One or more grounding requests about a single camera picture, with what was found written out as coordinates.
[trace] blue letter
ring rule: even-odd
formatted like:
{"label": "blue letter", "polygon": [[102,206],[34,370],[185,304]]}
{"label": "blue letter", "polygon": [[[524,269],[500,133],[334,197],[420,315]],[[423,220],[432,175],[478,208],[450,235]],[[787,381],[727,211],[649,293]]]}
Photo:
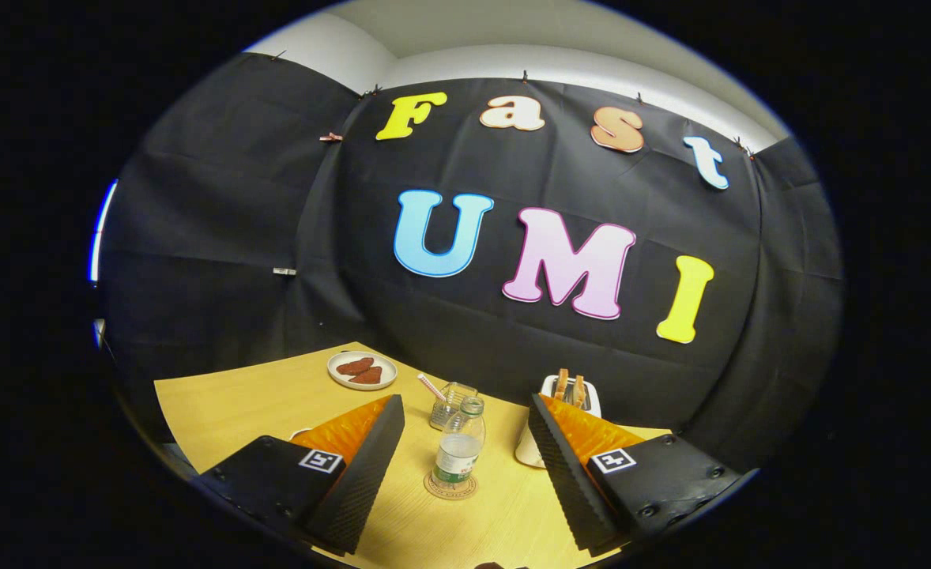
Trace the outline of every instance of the blue letter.
{"label": "blue letter", "polygon": [[683,144],[694,149],[694,162],[697,162],[697,172],[701,177],[719,190],[729,187],[729,180],[715,168],[715,162],[722,162],[722,154],[712,150],[711,144],[701,137],[683,137]]}
{"label": "blue letter", "polygon": [[494,209],[486,195],[459,194],[451,204],[458,208],[458,226],[448,252],[435,255],[427,250],[423,238],[430,222],[430,210],[441,202],[441,194],[430,190],[406,190],[399,195],[403,209],[396,226],[396,259],[412,273],[425,277],[451,277],[461,273],[473,260],[480,222],[484,213]]}

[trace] meat slice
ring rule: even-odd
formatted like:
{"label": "meat slice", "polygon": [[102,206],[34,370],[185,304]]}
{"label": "meat slice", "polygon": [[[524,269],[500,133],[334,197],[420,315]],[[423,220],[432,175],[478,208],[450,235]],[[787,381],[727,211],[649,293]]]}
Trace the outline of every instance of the meat slice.
{"label": "meat slice", "polygon": [[350,379],[350,382],[354,382],[354,384],[378,385],[382,382],[382,368],[375,365],[369,368],[369,370],[362,372],[362,374],[357,377]]}
{"label": "meat slice", "polygon": [[361,357],[360,360],[350,361],[349,364],[339,365],[339,367],[336,367],[336,371],[339,371],[340,374],[343,375],[360,375],[362,372],[367,371],[368,368],[371,367],[371,364],[374,362],[374,357]]}

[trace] yellow letter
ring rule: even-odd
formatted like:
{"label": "yellow letter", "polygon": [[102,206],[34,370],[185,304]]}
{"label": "yellow letter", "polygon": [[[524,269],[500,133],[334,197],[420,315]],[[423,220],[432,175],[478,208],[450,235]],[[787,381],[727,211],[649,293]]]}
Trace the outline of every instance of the yellow letter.
{"label": "yellow letter", "polygon": [[506,129],[509,126],[519,130],[541,129],[546,121],[539,119],[539,101],[529,97],[496,97],[487,103],[490,105],[480,122],[493,129]]}
{"label": "yellow letter", "polygon": [[694,319],[701,306],[704,285],[714,278],[715,271],[708,263],[697,257],[680,255],[676,258],[676,269],[680,271],[680,283],[676,287],[676,298],[669,309],[669,317],[658,323],[658,337],[682,345],[694,339]]}
{"label": "yellow letter", "polygon": [[419,125],[427,118],[427,115],[430,115],[430,104],[445,104],[447,101],[448,96],[444,93],[399,97],[392,101],[394,109],[392,115],[389,116],[389,123],[385,125],[382,132],[376,134],[375,139],[380,141],[405,139],[413,133],[413,129],[409,127],[409,119],[413,120],[414,125]]}

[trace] wooden table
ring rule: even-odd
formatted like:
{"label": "wooden table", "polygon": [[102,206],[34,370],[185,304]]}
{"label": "wooden table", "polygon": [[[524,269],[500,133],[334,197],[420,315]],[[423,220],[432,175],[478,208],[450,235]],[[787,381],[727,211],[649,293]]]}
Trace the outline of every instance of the wooden table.
{"label": "wooden table", "polygon": [[[393,360],[399,375],[392,385],[355,391],[333,381],[326,368],[329,357],[344,349],[379,353],[353,342],[238,370],[161,379],[155,382],[156,392],[177,443],[200,473],[257,436],[289,439],[295,430],[401,394],[405,429],[356,555],[337,557],[315,548],[354,567],[473,569],[496,561],[506,569],[560,569],[618,551],[593,558],[578,550],[545,469],[524,465],[514,456],[528,408],[483,393],[487,442],[473,470],[477,493],[461,501],[431,495],[423,476],[434,465],[440,431],[428,424],[434,396],[416,379],[422,370]],[[445,385],[422,372],[438,389]],[[533,373],[534,390],[542,378],[542,371]],[[644,439],[670,432],[626,429]]]}

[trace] glass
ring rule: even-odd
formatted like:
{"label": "glass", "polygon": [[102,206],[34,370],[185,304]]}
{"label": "glass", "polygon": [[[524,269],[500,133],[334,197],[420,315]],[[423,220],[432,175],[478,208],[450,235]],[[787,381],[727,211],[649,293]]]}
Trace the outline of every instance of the glass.
{"label": "glass", "polygon": [[444,430],[444,426],[448,424],[448,419],[458,413],[458,407],[461,406],[462,400],[466,399],[466,397],[475,396],[476,393],[479,393],[476,388],[458,384],[458,382],[450,382],[450,384],[444,386],[441,395],[447,398],[447,402],[441,401],[437,397],[434,398],[434,407],[430,410],[430,426],[437,430]]}

